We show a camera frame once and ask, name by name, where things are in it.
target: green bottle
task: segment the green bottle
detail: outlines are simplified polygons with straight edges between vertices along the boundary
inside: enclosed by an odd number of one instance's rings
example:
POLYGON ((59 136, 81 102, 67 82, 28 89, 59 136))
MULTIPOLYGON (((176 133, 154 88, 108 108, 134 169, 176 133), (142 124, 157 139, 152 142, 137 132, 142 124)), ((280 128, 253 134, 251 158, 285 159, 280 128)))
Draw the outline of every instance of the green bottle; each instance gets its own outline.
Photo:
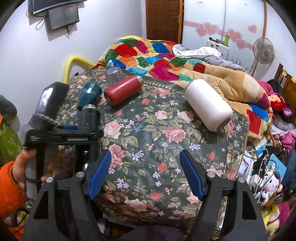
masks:
POLYGON ((224 45, 228 46, 228 42, 229 42, 229 35, 226 35, 224 39, 224 45))

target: wooden door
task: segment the wooden door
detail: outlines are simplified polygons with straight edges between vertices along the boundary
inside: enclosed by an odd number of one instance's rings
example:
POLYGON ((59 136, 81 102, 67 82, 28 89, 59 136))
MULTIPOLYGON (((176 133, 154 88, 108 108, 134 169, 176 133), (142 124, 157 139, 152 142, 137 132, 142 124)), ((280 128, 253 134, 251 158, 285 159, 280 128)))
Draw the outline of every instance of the wooden door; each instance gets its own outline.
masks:
POLYGON ((146 0, 147 39, 181 42, 183 0, 146 0))

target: clear plastic cup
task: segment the clear plastic cup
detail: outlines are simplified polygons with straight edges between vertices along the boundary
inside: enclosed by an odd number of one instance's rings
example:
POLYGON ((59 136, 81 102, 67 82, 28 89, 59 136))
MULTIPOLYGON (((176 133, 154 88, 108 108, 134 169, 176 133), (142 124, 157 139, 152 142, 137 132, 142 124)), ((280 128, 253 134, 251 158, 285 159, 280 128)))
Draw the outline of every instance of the clear plastic cup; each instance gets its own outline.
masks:
POLYGON ((125 76, 122 69, 118 66, 112 67, 106 71, 106 81, 108 87, 113 86, 123 79, 125 79, 125 76))

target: hand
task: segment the hand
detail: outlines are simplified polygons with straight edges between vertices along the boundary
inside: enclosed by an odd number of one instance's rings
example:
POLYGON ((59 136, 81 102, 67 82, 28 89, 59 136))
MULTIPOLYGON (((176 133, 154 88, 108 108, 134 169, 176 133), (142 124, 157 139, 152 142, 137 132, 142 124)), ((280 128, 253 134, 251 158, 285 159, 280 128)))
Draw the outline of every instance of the hand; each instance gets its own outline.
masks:
POLYGON ((22 150, 20 154, 16 157, 15 162, 12 166, 12 177, 16 184, 21 187, 25 188, 25 170, 26 170, 26 163, 28 160, 33 158, 36 155, 35 149, 30 150, 22 150))

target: green cloth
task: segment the green cloth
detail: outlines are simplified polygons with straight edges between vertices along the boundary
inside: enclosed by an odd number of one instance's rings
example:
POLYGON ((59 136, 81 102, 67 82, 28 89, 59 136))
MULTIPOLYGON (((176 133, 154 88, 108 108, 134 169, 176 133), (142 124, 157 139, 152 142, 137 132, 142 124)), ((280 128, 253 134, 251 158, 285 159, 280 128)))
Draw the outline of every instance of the green cloth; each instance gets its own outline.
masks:
POLYGON ((4 121, 0 124, 0 153, 8 161, 14 161, 22 145, 17 134, 4 121))

